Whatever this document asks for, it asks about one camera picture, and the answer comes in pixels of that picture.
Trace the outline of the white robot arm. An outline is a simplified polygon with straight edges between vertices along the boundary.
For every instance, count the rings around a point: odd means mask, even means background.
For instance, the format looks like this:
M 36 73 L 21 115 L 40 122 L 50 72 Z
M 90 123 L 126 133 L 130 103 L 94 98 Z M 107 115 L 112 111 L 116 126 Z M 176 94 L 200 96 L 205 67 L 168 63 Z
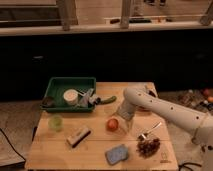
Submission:
M 149 92 L 145 85 L 126 87 L 117 114 L 130 121 L 135 115 L 136 108 L 143 107 L 167 119 L 207 147 L 201 171 L 213 171 L 213 116 L 162 100 L 150 95 Z

